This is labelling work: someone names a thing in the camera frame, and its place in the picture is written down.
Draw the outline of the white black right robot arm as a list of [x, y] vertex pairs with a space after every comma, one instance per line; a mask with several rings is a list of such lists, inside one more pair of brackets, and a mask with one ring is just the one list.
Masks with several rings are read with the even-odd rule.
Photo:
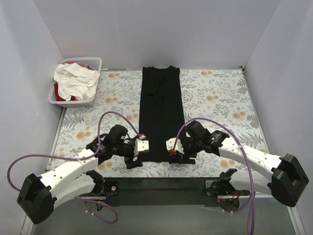
[[206, 186], [204, 192], [208, 195], [260, 192], [273, 196], [285, 206], [295, 207], [309, 183], [299, 160], [291, 154], [281, 157], [243, 145], [231, 131], [210, 132], [198, 118], [188, 121], [181, 130], [188, 136], [176, 136], [166, 141], [167, 151], [177, 155], [180, 163], [193, 164], [197, 154], [204, 151], [247, 167], [247, 170], [230, 168], [222, 172], [217, 180]]

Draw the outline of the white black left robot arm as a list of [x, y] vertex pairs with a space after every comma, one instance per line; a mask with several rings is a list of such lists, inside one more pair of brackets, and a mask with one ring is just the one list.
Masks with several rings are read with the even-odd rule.
[[23, 182], [17, 203], [33, 224], [45, 221], [61, 204], [83, 194], [100, 195], [105, 179], [95, 168], [112, 156], [132, 160], [149, 151], [144, 135], [128, 137], [128, 130], [115, 125], [109, 133], [99, 135], [78, 156], [39, 176], [30, 174]]

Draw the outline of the black t-shirt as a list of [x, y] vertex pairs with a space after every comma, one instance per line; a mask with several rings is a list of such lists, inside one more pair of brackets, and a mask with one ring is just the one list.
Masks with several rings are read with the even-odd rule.
[[166, 141], [185, 123], [179, 75], [180, 69], [172, 66], [142, 69], [139, 132], [149, 141], [149, 152], [139, 155], [143, 162], [179, 162], [166, 149]]

